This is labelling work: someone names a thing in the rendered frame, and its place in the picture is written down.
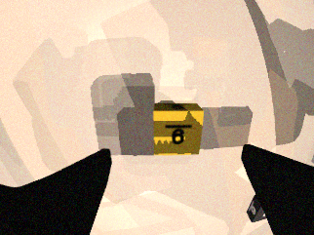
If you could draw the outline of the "yellow block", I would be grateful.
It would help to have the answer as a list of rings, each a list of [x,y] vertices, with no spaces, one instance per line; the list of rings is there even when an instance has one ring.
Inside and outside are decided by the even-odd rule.
[[[153,104],[153,155],[200,154],[203,113],[197,103]]]

